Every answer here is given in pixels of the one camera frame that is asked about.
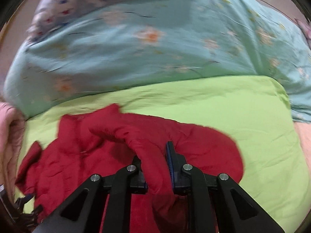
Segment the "red garment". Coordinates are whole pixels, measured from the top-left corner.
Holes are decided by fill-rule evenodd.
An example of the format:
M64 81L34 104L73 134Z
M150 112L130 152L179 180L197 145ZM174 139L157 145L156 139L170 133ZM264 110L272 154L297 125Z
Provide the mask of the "red garment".
M241 180L242 159L228 136L194 124L123 114L112 104L90 114L63 116L58 137L44 151L37 142L32 145L16 185L24 194L36 194L35 206L43 205L43 219L89 176L115 174L137 154L148 194L132 197L130 232L159 233L159 227L162 232L184 232L186 200L172 191L165 159L168 141L204 173L225 172Z

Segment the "round metal bolt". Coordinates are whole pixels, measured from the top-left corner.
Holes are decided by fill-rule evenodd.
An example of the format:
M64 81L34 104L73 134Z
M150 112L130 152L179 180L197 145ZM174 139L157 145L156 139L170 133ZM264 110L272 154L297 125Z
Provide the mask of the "round metal bolt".
M183 165L183 169L185 169L185 170L187 170L187 171L191 170L192 168L193 168L193 166L190 165L190 164L184 164L184 165Z
M91 181L98 181L100 179L100 176L98 174L94 174L91 176Z
M126 168L126 170L128 170L129 172L133 172L133 171L136 170L136 166L134 166L134 165L129 165L129 166Z
M227 179L229 179L229 176L228 176L228 174L221 173L221 174L219 175L219 178L220 178L221 180L227 180Z

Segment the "lime green fabric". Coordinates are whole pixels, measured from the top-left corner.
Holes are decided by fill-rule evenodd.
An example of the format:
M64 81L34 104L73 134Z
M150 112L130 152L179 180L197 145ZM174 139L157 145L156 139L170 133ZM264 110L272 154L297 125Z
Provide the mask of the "lime green fabric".
M45 147L55 139L62 115L88 113L111 103L119 103L124 112L196 123L229 134L245 165L240 185L286 233L293 233L309 211L310 177L288 97L279 83L264 76L153 84L65 102L27 122L19 163L35 140Z

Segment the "floor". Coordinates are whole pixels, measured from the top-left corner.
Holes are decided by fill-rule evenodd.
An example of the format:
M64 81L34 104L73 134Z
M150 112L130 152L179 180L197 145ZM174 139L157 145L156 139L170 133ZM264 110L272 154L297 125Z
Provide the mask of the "floor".
M25 0L12 17L2 45L0 46L0 92L3 88L5 76L14 59L14 56L26 38L26 30L29 27L35 8L40 0ZM306 22L304 16L291 0L258 0L268 7L281 11L291 20L298 18Z

